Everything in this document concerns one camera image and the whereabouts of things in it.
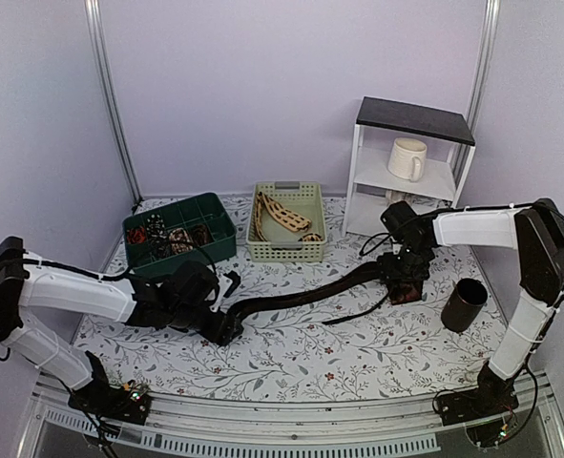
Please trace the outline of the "dark red patterned tie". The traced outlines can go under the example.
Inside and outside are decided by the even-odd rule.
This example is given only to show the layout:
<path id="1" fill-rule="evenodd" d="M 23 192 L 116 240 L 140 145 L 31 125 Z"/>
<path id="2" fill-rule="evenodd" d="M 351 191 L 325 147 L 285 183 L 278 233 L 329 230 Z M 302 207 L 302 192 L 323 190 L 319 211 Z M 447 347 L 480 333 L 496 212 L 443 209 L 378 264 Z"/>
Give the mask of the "dark red patterned tie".
<path id="1" fill-rule="evenodd" d="M 323 301 L 369 281 L 379 281 L 383 284 L 392 304 L 415 302 L 422 298 L 425 280 L 424 276 L 399 276 L 394 268 L 383 262 L 383 257 L 379 257 L 377 261 L 361 264 L 334 282 L 313 290 L 235 302 L 227 310 L 226 316 L 234 324 L 240 324 L 245 318 L 258 312 L 283 310 Z"/>

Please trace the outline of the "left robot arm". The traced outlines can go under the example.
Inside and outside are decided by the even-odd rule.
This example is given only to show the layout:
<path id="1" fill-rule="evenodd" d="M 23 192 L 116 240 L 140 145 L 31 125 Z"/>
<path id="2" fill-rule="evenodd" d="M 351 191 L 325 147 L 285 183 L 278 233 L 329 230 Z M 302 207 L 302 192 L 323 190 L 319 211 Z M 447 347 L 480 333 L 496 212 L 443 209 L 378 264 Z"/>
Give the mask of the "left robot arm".
<path id="1" fill-rule="evenodd" d="M 106 276 L 44 260 L 25 250 L 22 239 L 8 237 L 0 243 L 0 344 L 64 384 L 70 407 L 142 425 L 151 405 L 146 388 L 135 382 L 112 385 L 93 352 L 61 339 L 32 309 L 74 311 L 132 327 L 195 330 L 224 345 L 242 331 L 219 308 L 239 285 L 237 274 L 220 277 L 195 260 L 155 280 L 131 271 Z"/>

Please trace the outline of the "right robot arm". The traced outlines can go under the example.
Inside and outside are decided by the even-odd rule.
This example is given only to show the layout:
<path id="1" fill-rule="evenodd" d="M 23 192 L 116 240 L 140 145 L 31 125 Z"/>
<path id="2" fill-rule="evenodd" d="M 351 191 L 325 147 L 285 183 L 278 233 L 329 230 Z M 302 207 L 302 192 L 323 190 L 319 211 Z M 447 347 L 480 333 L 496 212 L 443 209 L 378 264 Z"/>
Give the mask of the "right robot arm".
<path id="1" fill-rule="evenodd" d="M 513 381 L 543 342 L 564 302 L 564 216 L 549 198 L 524 204 L 437 209 L 419 215 L 399 201 L 380 216 L 399 244 L 382 257 L 388 282 L 428 278 L 436 247 L 475 245 L 510 248 L 519 259 L 519 299 L 507 331 L 484 363 L 470 408 L 489 416 L 503 405 Z"/>

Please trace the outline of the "dark brown rolled tie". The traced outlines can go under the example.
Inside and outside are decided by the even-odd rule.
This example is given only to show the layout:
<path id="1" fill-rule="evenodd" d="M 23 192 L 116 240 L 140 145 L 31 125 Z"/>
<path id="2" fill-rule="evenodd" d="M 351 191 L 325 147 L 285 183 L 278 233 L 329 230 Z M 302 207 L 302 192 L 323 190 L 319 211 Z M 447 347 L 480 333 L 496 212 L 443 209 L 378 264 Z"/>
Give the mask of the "dark brown rolled tie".
<path id="1" fill-rule="evenodd" d="M 204 246 L 213 241 L 211 232 L 206 224 L 196 224 L 189 229 L 191 240 L 197 246 Z"/>

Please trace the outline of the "tan patterned rolled tie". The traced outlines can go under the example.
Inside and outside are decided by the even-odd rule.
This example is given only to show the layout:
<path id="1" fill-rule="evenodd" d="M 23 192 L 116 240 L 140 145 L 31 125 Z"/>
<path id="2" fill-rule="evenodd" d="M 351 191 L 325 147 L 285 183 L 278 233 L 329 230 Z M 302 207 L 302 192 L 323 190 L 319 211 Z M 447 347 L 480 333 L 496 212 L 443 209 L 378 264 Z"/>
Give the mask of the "tan patterned rolled tie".
<path id="1" fill-rule="evenodd" d="M 169 232 L 168 241 L 173 255 L 180 255 L 182 253 L 189 252 L 194 248 L 194 243 L 191 240 L 190 234 L 181 227 Z"/>

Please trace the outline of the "dark green divided organizer box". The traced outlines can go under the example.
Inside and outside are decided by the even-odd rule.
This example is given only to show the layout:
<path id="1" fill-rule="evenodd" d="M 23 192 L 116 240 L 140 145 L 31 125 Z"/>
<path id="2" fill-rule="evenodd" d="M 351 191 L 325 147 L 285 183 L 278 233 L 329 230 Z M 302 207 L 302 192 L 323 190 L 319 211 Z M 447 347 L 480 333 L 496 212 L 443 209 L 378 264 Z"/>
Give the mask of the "dark green divided organizer box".
<path id="1" fill-rule="evenodd" d="M 123 221 L 128 265 L 152 280 L 187 260 L 213 265 L 237 254 L 237 229 L 218 195 L 205 193 L 135 214 Z"/>

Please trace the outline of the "black white dotted rolled tie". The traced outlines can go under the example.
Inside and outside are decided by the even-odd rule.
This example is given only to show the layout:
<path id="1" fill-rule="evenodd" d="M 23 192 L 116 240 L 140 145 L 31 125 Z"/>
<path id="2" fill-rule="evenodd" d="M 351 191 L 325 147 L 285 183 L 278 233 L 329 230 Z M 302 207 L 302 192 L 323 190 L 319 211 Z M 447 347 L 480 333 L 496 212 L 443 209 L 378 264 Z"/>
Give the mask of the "black white dotted rolled tie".
<path id="1" fill-rule="evenodd" d="M 171 254 L 164 220 L 159 214 L 152 214 L 146 218 L 146 233 L 157 259 L 165 259 Z"/>

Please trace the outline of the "white shelf with black top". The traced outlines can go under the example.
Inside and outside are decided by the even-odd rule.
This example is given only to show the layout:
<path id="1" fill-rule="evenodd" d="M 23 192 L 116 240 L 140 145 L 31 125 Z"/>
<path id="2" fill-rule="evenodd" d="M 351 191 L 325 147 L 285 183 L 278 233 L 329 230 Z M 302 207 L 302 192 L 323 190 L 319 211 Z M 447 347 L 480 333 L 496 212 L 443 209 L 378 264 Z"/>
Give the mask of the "white shelf with black top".
<path id="1" fill-rule="evenodd" d="M 390 147 L 365 146 L 367 129 L 380 129 L 419 139 L 453 144 L 445 160 L 426 159 L 417 182 L 397 178 L 387 169 Z M 388 207 L 386 190 L 413 194 L 417 213 L 457 206 L 476 150 L 466 119 L 458 113 L 366 96 L 354 123 L 346 192 L 344 234 L 370 236 L 381 229 L 380 215 Z"/>

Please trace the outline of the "beige plastic slotted basket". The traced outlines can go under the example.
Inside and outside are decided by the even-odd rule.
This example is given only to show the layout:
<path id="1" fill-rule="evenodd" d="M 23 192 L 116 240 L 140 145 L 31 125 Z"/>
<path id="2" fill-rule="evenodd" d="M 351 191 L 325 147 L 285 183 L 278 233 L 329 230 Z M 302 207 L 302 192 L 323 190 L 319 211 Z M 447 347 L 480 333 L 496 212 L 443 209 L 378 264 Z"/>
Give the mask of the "beige plastic slotted basket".
<path id="1" fill-rule="evenodd" d="M 255 200 L 263 192 L 284 207 L 312 220 L 307 233 L 324 237 L 319 242 L 303 242 L 303 232 L 292 233 L 275 222 L 263 211 L 262 229 L 267 241 L 259 241 L 254 231 Z M 321 185 L 317 182 L 287 181 L 259 182 L 255 185 L 250 217 L 246 229 L 246 244 L 253 261 L 261 262 L 320 262 L 324 259 L 327 230 Z"/>

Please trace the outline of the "red black rolled tie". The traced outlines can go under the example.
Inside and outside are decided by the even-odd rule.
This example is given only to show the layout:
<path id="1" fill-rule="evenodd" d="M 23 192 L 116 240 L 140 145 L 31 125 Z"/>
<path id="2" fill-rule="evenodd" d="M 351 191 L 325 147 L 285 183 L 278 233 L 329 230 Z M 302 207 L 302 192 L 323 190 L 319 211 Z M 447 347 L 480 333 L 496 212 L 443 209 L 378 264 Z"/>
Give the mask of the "red black rolled tie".
<path id="1" fill-rule="evenodd" d="M 129 244 L 141 244 L 148 240 L 147 231 L 144 226 L 127 229 L 125 236 Z"/>

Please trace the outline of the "tan black patterned tie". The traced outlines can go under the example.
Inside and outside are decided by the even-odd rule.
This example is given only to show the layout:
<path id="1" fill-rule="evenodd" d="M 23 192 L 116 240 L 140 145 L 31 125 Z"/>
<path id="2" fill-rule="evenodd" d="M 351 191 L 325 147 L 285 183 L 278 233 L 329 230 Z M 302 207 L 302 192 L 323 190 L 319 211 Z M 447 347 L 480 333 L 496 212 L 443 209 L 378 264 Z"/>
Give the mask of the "tan black patterned tie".
<path id="1" fill-rule="evenodd" d="M 299 241 L 319 242 L 324 240 L 324 237 L 320 234 L 314 232 L 307 233 L 307 230 L 312 226 L 311 219 L 284 207 L 265 193 L 257 192 L 255 205 L 254 231 L 259 241 L 267 241 L 262 229 L 263 211 L 266 211 L 266 213 L 284 229 L 292 233 L 303 232 Z"/>

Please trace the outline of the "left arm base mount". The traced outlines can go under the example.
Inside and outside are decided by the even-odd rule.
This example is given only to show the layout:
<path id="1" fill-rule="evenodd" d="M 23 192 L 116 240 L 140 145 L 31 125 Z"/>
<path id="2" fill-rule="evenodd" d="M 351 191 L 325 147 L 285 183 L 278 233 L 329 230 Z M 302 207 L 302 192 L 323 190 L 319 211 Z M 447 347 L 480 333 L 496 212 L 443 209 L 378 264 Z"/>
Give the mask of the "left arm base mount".
<path id="1" fill-rule="evenodd" d="M 80 389 L 71 389 L 70 408 L 93 416 L 144 426 L 152 403 L 147 390 L 134 383 L 112 386 L 94 379 Z"/>

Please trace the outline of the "right aluminium frame post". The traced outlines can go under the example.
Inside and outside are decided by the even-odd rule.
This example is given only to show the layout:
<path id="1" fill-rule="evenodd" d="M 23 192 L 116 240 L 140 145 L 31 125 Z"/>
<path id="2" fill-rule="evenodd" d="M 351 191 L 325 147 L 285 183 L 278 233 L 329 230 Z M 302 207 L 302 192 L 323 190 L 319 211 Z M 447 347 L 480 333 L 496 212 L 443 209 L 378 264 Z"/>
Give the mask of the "right aluminium frame post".
<path id="1" fill-rule="evenodd" d="M 475 132 L 478 122 L 478 117 L 485 95 L 487 79 L 491 68 L 491 59 L 495 47 L 500 6 L 500 0 L 486 1 L 476 71 L 467 114 L 467 123 L 473 133 Z"/>

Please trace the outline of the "aluminium frame post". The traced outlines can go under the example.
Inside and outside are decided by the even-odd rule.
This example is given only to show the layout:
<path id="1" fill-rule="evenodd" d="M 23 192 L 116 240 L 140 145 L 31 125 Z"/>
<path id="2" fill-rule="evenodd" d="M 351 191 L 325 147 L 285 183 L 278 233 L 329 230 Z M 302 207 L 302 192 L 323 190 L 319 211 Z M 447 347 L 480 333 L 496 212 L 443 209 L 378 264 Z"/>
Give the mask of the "aluminium frame post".
<path id="1" fill-rule="evenodd" d="M 86 0 L 84 6 L 94 54 L 94 64 L 115 142 L 115 148 L 119 157 L 121 171 L 126 180 L 133 206 L 137 207 L 143 200 L 143 196 L 138 184 L 136 169 L 130 156 L 129 146 L 115 95 L 112 69 L 105 42 L 100 2 L 97 0 Z"/>
<path id="2" fill-rule="evenodd" d="M 491 59 L 495 47 L 500 6 L 500 0 L 486 1 L 476 71 L 467 114 L 467 123 L 473 133 L 475 132 L 478 122 L 478 117 L 485 95 L 487 79 L 491 68 Z"/>

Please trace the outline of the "left aluminium frame post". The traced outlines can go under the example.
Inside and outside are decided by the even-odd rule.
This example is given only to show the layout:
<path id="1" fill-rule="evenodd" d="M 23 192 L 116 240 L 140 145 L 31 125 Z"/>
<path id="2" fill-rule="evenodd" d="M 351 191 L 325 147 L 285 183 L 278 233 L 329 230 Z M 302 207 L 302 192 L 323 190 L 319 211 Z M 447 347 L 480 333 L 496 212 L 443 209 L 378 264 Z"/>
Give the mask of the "left aluminium frame post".
<path id="1" fill-rule="evenodd" d="M 94 54 L 94 64 L 115 142 L 115 148 L 119 157 L 121 171 L 126 180 L 133 206 L 137 207 L 143 200 L 143 196 L 138 184 L 136 169 L 130 156 L 129 146 L 115 95 L 112 69 L 105 42 L 100 2 L 97 0 L 86 0 L 84 6 Z"/>

